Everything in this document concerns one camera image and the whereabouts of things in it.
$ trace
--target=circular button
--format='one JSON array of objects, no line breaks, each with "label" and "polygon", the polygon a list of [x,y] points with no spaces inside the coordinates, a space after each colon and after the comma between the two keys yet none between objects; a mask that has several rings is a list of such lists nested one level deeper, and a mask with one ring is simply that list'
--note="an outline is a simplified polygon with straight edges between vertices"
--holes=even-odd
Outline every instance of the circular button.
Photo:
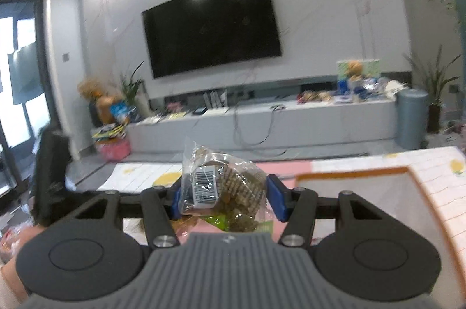
[{"label": "circular button", "polygon": [[90,239],[68,239],[55,245],[49,257],[59,269],[80,271],[95,266],[102,259],[103,247]]},{"label": "circular button", "polygon": [[408,253],[402,246],[386,239],[361,242],[353,255],[358,263],[374,271],[392,271],[408,260]]}]

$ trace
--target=television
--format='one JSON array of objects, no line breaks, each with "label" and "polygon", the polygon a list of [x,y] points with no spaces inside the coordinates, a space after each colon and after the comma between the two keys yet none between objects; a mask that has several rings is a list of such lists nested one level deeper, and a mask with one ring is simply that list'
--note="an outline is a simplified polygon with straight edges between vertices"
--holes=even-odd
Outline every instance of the television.
[{"label": "television", "polygon": [[143,20],[154,78],[281,56],[272,0],[171,0]]}]

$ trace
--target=plastic bag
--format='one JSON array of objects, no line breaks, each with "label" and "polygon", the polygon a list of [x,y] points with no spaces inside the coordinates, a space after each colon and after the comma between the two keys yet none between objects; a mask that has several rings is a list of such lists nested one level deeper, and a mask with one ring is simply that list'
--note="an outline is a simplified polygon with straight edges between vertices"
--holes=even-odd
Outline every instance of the plastic bag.
[{"label": "plastic bag", "polygon": [[32,218],[23,222],[22,224],[12,226],[3,234],[0,239],[0,258],[7,262],[14,257],[20,249],[21,232],[29,227],[33,227],[34,223]]},{"label": "plastic bag", "polygon": [[266,220],[265,203],[266,174],[254,163],[186,142],[180,213],[216,216],[225,231],[252,232]]}]

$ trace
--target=pink box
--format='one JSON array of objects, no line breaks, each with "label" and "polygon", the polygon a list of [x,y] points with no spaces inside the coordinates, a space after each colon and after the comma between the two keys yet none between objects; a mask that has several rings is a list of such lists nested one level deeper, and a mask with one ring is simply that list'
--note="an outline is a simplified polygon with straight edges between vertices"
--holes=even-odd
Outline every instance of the pink box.
[{"label": "pink box", "polygon": [[107,162],[119,162],[131,154],[131,145],[126,138],[113,142],[96,143],[96,149]]}]

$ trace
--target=blue gripper pad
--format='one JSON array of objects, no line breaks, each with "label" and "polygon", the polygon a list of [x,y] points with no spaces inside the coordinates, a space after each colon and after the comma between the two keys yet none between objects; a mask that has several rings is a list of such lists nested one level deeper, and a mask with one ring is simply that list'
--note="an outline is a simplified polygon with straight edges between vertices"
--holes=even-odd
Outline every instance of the blue gripper pad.
[{"label": "blue gripper pad", "polygon": [[173,200],[172,210],[170,213],[170,220],[179,220],[181,218],[181,213],[178,209],[178,202],[181,196],[181,188],[178,188],[175,194],[175,199]]},{"label": "blue gripper pad", "polygon": [[267,183],[267,200],[275,213],[275,216],[281,222],[287,222],[292,210],[287,208],[287,199],[291,199],[291,193],[288,188],[281,182],[276,175],[268,175]]}]

